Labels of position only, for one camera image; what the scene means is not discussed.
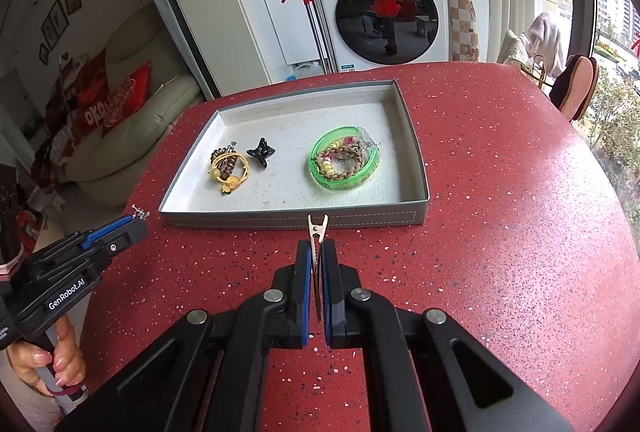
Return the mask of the person's left hand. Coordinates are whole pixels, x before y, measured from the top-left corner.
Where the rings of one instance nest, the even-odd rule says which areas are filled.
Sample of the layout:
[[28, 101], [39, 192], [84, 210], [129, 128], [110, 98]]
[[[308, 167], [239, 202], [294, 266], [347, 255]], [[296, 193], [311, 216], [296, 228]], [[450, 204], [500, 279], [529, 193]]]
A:
[[53, 353], [24, 341], [16, 341], [6, 349], [9, 363], [17, 377], [47, 397], [52, 397], [53, 394], [40, 378], [38, 368], [52, 367], [55, 386], [58, 388], [77, 386], [86, 377], [86, 363], [75, 340], [74, 326], [67, 315], [56, 322], [55, 334], [58, 344]]

